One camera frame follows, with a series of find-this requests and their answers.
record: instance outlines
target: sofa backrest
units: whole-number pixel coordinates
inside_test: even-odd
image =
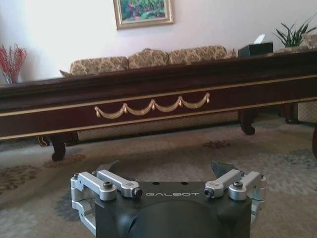
[[[128,60],[130,69],[169,65],[166,52],[147,48],[131,55]]]
[[[170,53],[144,49],[126,57],[81,59],[70,66],[70,74],[61,71],[63,76],[81,76],[128,69],[148,68],[169,64],[194,63],[209,60],[221,60],[237,57],[234,49],[227,52],[223,46],[205,46],[192,49],[176,50]]]
[[[109,57],[74,61],[70,66],[70,73],[81,76],[127,69],[129,69],[129,62],[126,57]]]
[[[223,46],[205,46],[172,51],[169,53],[169,63],[180,64],[221,60],[226,56],[227,50]]]

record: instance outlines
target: patterned rug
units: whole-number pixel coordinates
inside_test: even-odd
[[[207,181],[211,161],[268,178],[266,208],[253,238],[317,238],[317,160],[313,127],[260,115],[256,134],[238,124],[80,144],[51,161],[52,148],[34,139],[0,144],[0,238],[90,238],[71,209],[69,179],[122,161],[139,181]]]

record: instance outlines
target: gold trim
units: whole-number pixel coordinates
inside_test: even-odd
[[[183,105],[189,109],[198,109],[198,108],[201,108],[205,103],[210,102],[209,97],[210,97],[210,94],[206,93],[203,99],[201,99],[198,103],[188,103],[183,99],[182,96],[179,96],[176,102],[168,107],[160,106],[159,104],[157,104],[157,102],[154,99],[152,99],[151,102],[142,110],[134,110],[130,108],[127,103],[124,103],[122,107],[120,108],[120,110],[115,113],[104,113],[99,107],[95,107],[95,110],[96,110],[97,117],[101,118],[102,116],[107,119],[119,118],[124,113],[125,114],[131,113],[132,115],[135,115],[135,116],[144,116],[147,113],[149,113],[151,110],[154,111],[155,109],[163,113],[170,113],[176,110],[178,107],[182,107]]]
[[[22,135],[3,136],[3,137],[0,137],[0,140],[8,140],[8,139],[16,139],[16,138],[22,138],[22,137],[40,136],[40,135],[50,135],[50,134],[57,134],[57,133],[78,131],[78,130],[97,129],[97,128],[101,128],[101,127],[109,127],[109,126],[115,126],[115,125],[134,124],[134,123],[139,123],[139,122],[148,122],[148,121],[162,120],[162,119],[182,118],[182,117],[197,116],[197,115],[204,115],[204,114],[210,114],[210,113],[238,111],[238,110],[242,110],[242,109],[259,108],[259,107],[266,107],[266,106],[273,106],[273,105],[280,105],[280,104],[287,104],[287,103],[299,103],[299,102],[313,101],[313,100],[317,100],[317,97],[304,98],[304,99],[298,99],[298,100],[280,101],[280,102],[275,102],[275,103],[263,103],[263,104],[256,104],[256,105],[251,105],[251,106],[235,107],[235,108],[218,109],[218,110],[211,110],[211,111],[205,111],[205,112],[199,112],[199,113],[187,113],[187,114],[165,116],[165,117],[158,117],[158,118],[139,119],[139,120],[114,122],[114,123],[100,124],[100,125],[74,127],[74,128],[69,128],[69,129],[35,132],[35,133],[28,133],[28,134],[22,134]]]
[[[293,81],[293,80],[299,80],[299,79],[309,79],[309,78],[315,78],[315,77],[317,77],[317,74],[314,74],[314,75],[311,75],[311,76],[291,77],[291,78],[267,80],[267,81],[261,81],[261,82],[241,83],[241,84],[232,84],[232,85],[226,85],[226,86],[216,86],[216,87],[202,88],[202,89],[176,91],[176,92],[172,92],[172,93],[161,93],[161,94],[152,94],[152,95],[147,95],[147,96],[138,96],[138,97],[131,97],[131,98],[96,101],[96,102],[91,102],[91,103],[81,103],[81,104],[57,106],[57,107],[50,107],[50,108],[31,109],[31,110],[25,110],[25,111],[1,113],[0,117],[21,115],[21,114],[29,114],[29,113],[38,113],[38,112],[47,112],[47,111],[55,111],[55,110],[70,109],[70,108],[79,108],[79,107],[86,107],[86,106],[94,106],[96,104],[117,103],[117,102],[132,101],[132,100],[138,100],[138,99],[147,99],[147,98],[154,98],[154,97],[171,96],[171,95],[185,94],[185,93],[211,91],[211,90],[225,89],[225,88],[236,88],[236,87],[244,87],[244,86],[252,86],[252,85],[278,83],[278,82]]]

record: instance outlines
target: white wall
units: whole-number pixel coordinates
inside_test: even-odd
[[[59,77],[77,59],[143,48],[238,49],[263,32],[278,49],[275,27],[302,23],[316,9],[316,0],[174,0],[175,24],[117,31],[112,0],[0,0],[0,44],[27,48],[20,80],[31,81]]]

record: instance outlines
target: logo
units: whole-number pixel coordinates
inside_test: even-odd
[[[145,196],[148,196],[148,197],[156,197],[156,196],[162,196],[162,197],[189,197],[189,196],[195,196],[197,197],[197,195],[199,194],[199,192],[174,192],[174,193],[155,193],[155,192],[148,192],[145,194]]]

